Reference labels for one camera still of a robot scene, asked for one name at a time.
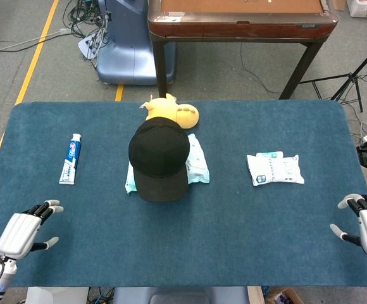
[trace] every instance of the stuffed animal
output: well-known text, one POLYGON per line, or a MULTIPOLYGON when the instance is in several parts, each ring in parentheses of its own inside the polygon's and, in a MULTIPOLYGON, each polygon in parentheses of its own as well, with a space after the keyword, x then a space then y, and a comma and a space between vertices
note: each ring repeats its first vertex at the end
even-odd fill
POLYGON ((183 129, 194 127, 199 121, 199 112, 191 104, 177 104, 177 99, 171 94, 166 94, 166 98, 152 98, 144 103, 140 108, 148 110, 146 120, 154 117, 165 117, 178 123, 183 129))

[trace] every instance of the black baseball cap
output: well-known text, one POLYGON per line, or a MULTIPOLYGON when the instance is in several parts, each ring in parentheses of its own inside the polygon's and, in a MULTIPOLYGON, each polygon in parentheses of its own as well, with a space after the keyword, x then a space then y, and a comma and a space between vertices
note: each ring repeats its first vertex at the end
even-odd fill
POLYGON ((183 198, 188 191, 186 159, 190 144, 185 131, 173 120, 146 120, 128 145, 138 194, 147 201, 183 198))

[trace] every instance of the metal stand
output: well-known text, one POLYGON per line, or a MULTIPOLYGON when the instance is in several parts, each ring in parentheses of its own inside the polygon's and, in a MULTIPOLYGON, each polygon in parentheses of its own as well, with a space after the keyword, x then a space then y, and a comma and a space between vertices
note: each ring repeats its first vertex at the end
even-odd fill
POLYGON ((355 85, 355 88, 356 88, 357 98, 356 99, 349 100, 349 101, 343 100, 340 104, 341 105, 344 105, 344 104, 347 104, 347 103, 355 103, 355 102, 358 102, 359 103, 359 109, 361 110, 361 112, 363 112, 361 93, 359 91, 359 85, 358 85, 358 80, 359 80, 359 75, 358 74, 365 67, 366 64, 367 64, 367 57, 361 63, 361 65, 355 70, 354 73, 348 73, 348 74, 342 74, 342 75, 337 75, 337 76, 331 76, 331 77, 325 77, 325 78, 318 78, 318 79, 313 79, 313 80, 302 81, 302 82, 300 82, 300 84, 307 84, 307 83, 310 83, 311 82, 312 85, 313 85, 313 87, 314 87, 314 90, 316 91, 317 96, 321 99, 322 97, 321 97, 320 91, 318 90, 318 87, 316 85, 316 82, 317 81, 337 79, 337 78, 342 78, 342 77, 348 77, 348 79, 338 89, 338 91, 334 94, 334 96, 331 97, 331 100, 339 101, 341 99, 342 95, 345 93, 345 91, 349 87, 349 85, 351 83, 353 83, 355 85))

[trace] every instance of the toothpaste tube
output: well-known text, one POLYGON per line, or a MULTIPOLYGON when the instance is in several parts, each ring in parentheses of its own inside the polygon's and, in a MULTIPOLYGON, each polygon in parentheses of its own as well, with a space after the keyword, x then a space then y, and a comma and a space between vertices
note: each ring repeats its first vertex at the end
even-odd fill
POLYGON ((75 171, 77 170, 78 157, 81 149, 81 135, 72 134, 67 155, 64 160, 64 167, 59 178, 59 184, 74 185, 75 171))

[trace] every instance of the wooden table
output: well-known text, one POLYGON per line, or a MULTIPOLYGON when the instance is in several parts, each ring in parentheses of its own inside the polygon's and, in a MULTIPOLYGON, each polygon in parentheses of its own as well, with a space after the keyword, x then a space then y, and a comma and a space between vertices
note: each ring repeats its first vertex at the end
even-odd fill
POLYGON ((167 93, 167 42, 301 43, 306 50, 280 99, 289 99, 338 20, 331 0, 149 0, 160 97, 167 93))

